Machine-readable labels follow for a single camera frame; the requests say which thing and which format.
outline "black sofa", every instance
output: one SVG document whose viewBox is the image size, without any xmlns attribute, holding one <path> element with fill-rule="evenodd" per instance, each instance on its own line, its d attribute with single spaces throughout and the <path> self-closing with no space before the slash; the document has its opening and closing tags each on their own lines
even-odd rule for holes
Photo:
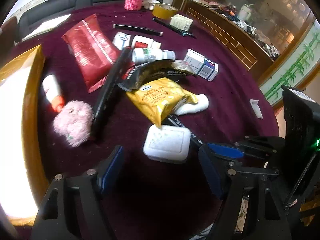
<svg viewBox="0 0 320 240">
<path fill-rule="evenodd" d="M 45 1 L 28 11 L 20 18 L 18 23 L 18 33 L 15 41 L 19 42 L 22 38 L 33 32 L 41 23 L 56 17 L 69 14 L 73 10 L 106 4 L 113 1 L 122 0 L 49 0 Z"/>
</svg>

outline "red foil bag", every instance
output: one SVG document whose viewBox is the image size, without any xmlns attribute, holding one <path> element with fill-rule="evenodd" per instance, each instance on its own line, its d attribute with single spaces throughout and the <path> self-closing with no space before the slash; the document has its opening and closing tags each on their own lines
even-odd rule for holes
<svg viewBox="0 0 320 240">
<path fill-rule="evenodd" d="M 97 15 L 82 20 L 62 38 L 73 51 L 88 92 L 101 87 L 120 51 L 100 30 Z"/>
</svg>

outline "wooden cabinet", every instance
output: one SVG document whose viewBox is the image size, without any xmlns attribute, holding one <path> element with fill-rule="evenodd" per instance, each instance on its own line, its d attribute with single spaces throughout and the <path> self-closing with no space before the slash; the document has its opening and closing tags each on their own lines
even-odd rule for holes
<svg viewBox="0 0 320 240">
<path fill-rule="evenodd" d="M 255 81 L 273 64 L 273 59 L 244 30 L 217 12 L 186 0 L 183 12 L 221 41 L 243 63 Z"/>
</svg>

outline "pink fluffy ball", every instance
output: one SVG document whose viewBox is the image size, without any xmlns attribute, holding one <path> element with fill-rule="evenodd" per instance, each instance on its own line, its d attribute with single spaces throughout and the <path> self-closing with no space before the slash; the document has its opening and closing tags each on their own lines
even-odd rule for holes
<svg viewBox="0 0 320 240">
<path fill-rule="evenodd" d="M 72 147 L 77 147 L 90 136 L 93 120 L 92 107 L 83 101 L 71 101 L 54 118 L 53 128 L 64 135 Z"/>
</svg>

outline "black snack bag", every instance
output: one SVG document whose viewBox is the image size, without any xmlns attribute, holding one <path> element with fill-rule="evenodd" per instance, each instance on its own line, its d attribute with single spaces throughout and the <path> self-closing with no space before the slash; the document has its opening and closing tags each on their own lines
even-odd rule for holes
<svg viewBox="0 0 320 240">
<path fill-rule="evenodd" d="M 159 78 L 175 79 L 187 75 L 194 75 L 191 66 L 183 60 L 161 59 L 129 68 L 118 84 L 124 91 L 131 92 L 139 89 L 145 83 Z"/>
</svg>

